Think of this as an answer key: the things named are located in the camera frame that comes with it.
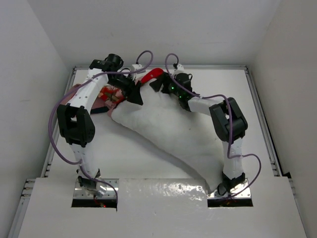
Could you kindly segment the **red patterned pillowcase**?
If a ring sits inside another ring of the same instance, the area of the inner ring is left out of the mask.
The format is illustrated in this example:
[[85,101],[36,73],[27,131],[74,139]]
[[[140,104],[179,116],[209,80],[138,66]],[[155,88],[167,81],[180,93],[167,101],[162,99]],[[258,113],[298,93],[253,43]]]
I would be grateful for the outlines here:
[[[136,81],[140,81],[141,86],[143,86],[162,74],[163,70],[161,68],[154,68],[148,73],[142,73],[140,76],[137,76]],[[125,98],[120,89],[106,85],[99,92],[90,113],[92,115],[107,113],[110,116],[112,111],[123,101],[125,101]]]

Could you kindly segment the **white pillow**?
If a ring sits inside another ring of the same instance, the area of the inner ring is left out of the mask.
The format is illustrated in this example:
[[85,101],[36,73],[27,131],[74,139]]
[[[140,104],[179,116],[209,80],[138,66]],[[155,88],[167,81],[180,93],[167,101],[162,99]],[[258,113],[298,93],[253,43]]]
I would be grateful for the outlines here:
[[211,117],[181,108],[174,96],[141,87],[142,106],[121,102],[110,117],[193,168],[209,191],[222,182],[223,146]]

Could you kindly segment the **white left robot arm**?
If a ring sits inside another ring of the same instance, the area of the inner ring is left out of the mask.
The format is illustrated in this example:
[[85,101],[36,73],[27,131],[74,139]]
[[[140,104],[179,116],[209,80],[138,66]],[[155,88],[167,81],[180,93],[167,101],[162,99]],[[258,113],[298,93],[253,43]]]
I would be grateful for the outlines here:
[[143,73],[146,69],[135,63],[130,72],[124,72],[121,71],[123,64],[123,59],[116,54],[93,60],[89,66],[88,78],[73,97],[66,104],[59,105],[56,111],[60,135],[72,149],[74,164],[79,167],[79,183],[88,193],[98,198],[103,197],[107,190],[117,191],[100,178],[100,170],[91,149],[96,132],[90,116],[93,104],[102,88],[110,85],[121,90],[128,102],[143,105],[141,83],[135,78],[136,74]]

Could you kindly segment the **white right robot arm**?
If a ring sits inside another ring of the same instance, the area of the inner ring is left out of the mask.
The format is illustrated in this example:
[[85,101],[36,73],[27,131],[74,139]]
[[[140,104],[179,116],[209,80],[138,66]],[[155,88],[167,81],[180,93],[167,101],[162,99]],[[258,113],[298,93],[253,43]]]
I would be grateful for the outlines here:
[[224,150],[222,182],[217,187],[217,194],[221,197],[231,196],[231,190],[245,181],[242,138],[248,123],[234,98],[222,95],[223,101],[217,102],[212,100],[212,96],[201,97],[193,91],[191,80],[192,75],[183,72],[173,76],[162,73],[150,86],[155,92],[161,91],[176,96],[183,109],[211,117]]

